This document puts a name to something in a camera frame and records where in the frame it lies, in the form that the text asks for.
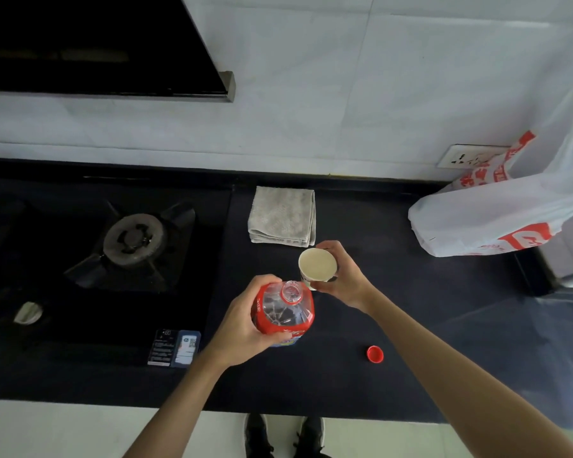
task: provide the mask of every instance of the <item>sneaker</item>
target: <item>sneaker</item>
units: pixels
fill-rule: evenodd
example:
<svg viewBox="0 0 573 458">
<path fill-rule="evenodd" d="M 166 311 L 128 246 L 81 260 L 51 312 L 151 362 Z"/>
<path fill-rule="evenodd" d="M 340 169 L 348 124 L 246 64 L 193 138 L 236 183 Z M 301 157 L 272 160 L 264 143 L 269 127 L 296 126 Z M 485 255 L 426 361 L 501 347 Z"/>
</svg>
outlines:
<svg viewBox="0 0 573 458">
<path fill-rule="evenodd" d="M 299 441 L 293 444 L 296 457 L 321 456 L 324 447 L 324 418 L 304 418 L 297 436 Z"/>
<path fill-rule="evenodd" d="M 249 413 L 244 428 L 244 449 L 246 458 L 274 458 L 272 447 L 267 440 L 265 415 Z"/>
</svg>

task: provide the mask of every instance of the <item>person's left hand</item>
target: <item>person's left hand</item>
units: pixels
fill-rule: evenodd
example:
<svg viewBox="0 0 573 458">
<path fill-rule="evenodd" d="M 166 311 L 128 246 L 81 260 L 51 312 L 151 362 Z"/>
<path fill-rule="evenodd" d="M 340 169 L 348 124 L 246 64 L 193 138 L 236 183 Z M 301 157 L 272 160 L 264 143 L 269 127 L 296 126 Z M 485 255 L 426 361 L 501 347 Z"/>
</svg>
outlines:
<svg viewBox="0 0 573 458">
<path fill-rule="evenodd" d="M 251 319 L 251 308 L 262 286 L 279 283 L 282 280 L 273 275 L 254 277 L 242 294 L 231 301 L 221 326 L 204 350 L 223 368 L 244 363 L 260 354 L 272 344 L 286 342 L 291 333 L 262 334 Z"/>
</svg>

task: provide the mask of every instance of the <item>forearm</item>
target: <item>forearm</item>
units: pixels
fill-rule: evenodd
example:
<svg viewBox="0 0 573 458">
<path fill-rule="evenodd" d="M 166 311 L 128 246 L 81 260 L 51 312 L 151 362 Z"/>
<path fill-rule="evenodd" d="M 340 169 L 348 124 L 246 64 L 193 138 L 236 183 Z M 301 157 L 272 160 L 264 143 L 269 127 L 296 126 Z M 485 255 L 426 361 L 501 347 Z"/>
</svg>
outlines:
<svg viewBox="0 0 573 458">
<path fill-rule="evenodd" d="M 224 367 L 202 352 L 123 458 L 181 458 Z"/>
<path fill-rule="evenodd" d="M 381 292 L 365 309 L 476 457 L 573 457 L 573 443 L 511 389 L 405 314 Z"/>
</svg>

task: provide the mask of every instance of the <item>paper cup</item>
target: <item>paper cup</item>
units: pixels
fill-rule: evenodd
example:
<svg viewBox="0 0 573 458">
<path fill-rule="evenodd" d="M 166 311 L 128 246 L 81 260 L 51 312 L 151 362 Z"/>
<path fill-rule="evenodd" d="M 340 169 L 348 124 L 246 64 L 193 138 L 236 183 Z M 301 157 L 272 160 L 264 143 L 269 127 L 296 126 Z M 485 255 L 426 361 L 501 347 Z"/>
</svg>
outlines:
<svg viewBox="0 0 573 458">
<path fill-rule="evenodd" d="M 299 272 L 306 286 L 316 291 L 310 281 L 329 281 L 337 272 L 337 261 L 325 249 L 306 249 L 299 255 Z"/>
</svg>

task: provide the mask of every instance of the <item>black range hood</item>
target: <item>black range hood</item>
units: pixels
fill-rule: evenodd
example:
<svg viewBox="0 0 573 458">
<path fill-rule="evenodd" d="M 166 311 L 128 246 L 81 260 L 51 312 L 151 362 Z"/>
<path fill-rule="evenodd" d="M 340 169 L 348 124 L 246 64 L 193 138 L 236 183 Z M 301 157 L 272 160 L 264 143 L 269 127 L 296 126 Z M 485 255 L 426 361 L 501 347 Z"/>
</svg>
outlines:
<svg viewBox="0 0 573 458">
<path fill-rule="evenodd" d="M 0 0 L 0 92 L 233 101 L 182 0 Z"/>
</svg>

